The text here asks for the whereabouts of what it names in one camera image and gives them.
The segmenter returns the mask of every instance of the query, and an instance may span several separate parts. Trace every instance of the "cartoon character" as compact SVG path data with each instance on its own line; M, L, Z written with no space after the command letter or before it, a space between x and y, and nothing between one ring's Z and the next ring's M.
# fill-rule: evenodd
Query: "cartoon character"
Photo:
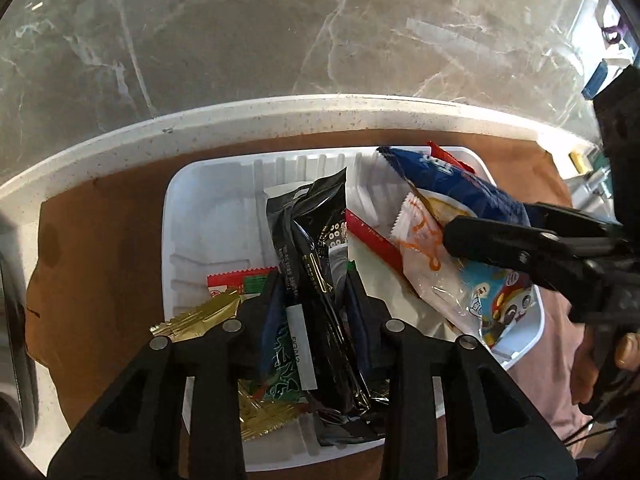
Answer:
M532 303L530 287L531 280L526 274L510 272L491 306L494 321L508 325L518 313L522 316Z

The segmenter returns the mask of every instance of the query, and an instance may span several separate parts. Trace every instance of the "pink cloth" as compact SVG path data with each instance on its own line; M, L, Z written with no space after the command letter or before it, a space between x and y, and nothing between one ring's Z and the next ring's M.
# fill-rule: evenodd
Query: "pink cloth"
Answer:
M582 341L584 327L569 321L570 305L564 296L542 288L540 294L545 305L545 331L510 375L558 437L566 438L589 420L578 406L571 404L569 390L575 349ZM572 447L574 455L582 444Z

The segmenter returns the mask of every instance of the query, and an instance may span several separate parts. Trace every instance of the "human hand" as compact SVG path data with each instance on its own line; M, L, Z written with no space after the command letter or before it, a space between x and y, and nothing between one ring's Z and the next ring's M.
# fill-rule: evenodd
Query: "human hand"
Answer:
M575 351L571 369L570 389L573 404L586 404L593 396L593 387L598 380L598 368L591 351L594 333L591 327L584 331L584 338ZM616 366L621 370L637 370L640 367L640 334L626 334L618 343L615 354Z

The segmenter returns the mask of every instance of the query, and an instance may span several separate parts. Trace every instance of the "orange drawing on wrapper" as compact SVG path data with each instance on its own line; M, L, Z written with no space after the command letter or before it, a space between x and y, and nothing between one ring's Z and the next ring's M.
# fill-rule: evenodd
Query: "orange drawing on wrapper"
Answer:
M442 264L440 263L440 260L436 256L436 250L438 246L442 245L442 231L437 226L435 228L432 228L430 226L429 219L424 214L420 206L417 204L416 202L417 200L418 198L413 197L409 202L409 204L418 213L418 215L416 216L420 218L420 222L417 225L412 226L411 231L414 233L415 237L418 238L418 240L423 239L423 240L426 240L427 243L414 244L410 242L405 242L403 240L398 240L398 243L399 245L402 245L402 247L413 249L415 251L418 251L420 254L423 254L428 259L429 268L431 270L434 270L434 271L440 270L440 267L442 266Z

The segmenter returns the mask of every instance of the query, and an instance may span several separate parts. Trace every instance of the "gold wrapper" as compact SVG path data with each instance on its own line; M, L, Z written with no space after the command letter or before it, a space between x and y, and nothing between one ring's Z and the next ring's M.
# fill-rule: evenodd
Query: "gold wrapper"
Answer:
M240 295L235 289L214 296L173 319L151 327L153 336L165 335L171 341L184 341L204 335L209 328L233 317L238 312Z
M228 288L206 303L149 330L154 337L164 335L173 342L200 337L213 326L235 316L240 299L237 290ZM238 403L243 441L281 428L287 422L295 420L304 407L288 402L255 400L247 393L241 381L238 381Z

